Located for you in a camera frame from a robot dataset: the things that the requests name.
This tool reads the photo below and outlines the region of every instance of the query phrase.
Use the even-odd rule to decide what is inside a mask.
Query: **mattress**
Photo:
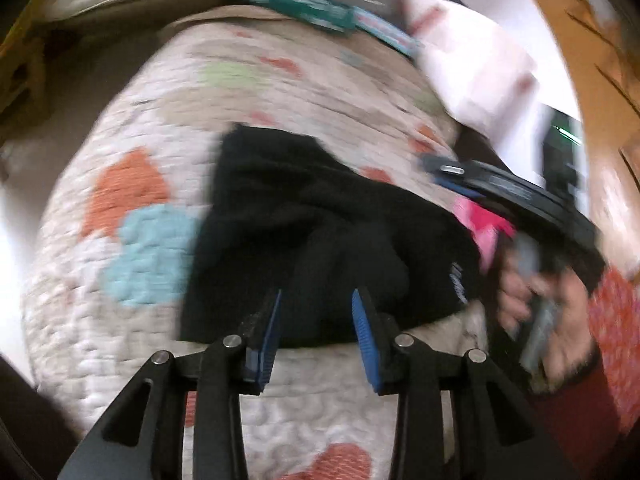
[[[452,155],[455,124],[399,54],[364,33],[337,38],[290,20],[184,30],[103,111],[42,221],[22,302],[26,343],[39,391],[79,434],[153,352],[203,348],[175,340],[176,320],[212,165],[235,122],[315,136],[355,171],[453,206],[417,155]],[[170,264],[159,270],[158,259]],[[483,345],[481,318],[472,305],[414,332],[460,354]],[[349,463],[350,478],[386,478],[396,403],[370,389],[355,345],[280,350],[264,393],[241,399],[250,477]],[[451,454],[450,417],[444,432]]]

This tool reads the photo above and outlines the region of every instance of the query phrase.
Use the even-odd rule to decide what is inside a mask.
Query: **black clamp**
[[[107,407],[60,473],[60,480],[177,480],[182,477],[186,396],[197,390],[194,480],[248,480],[239,396],[260,395],[279,340],[280,293],[238,334],[204,352],[158,351]],[[353,319],[367,377],[397,394],[391,480],[570,480],[576,473],[536,424],[522,394],[479,349],[464,357],[433,351],[378,314],[366,290]],[[456,453],[444,462],[441,391],[452,395]]]

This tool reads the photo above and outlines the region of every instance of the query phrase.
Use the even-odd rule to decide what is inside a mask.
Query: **dark red sleeve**
[[[593,368],[579,381],[529,400],[582,478],[590,478],[611,452],[620,428],[599,354]]]

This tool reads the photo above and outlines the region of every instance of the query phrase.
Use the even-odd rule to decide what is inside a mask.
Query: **human hand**
[[[571,268],[566,268],[559,277],[536,275],[524,280],[518,273],[518,256],[511,252],[505,259],[498,292],[498,322],[507,332],[531,317],[527,303],[534,292],[562,306],[561,317],[542,358],[547,379],[556,383],[583,364],[593,348],[588,323],[589,297]]]

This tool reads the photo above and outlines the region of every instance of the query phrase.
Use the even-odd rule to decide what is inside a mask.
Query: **teal label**
[[[360,7],[355,7],[354,15],[358,28],[366,30],[407,57],[417,55],[419,42],[399,28]]]
[[[355,28],[353,8],[331,0],[245,0],[318,27],[345,32]]]

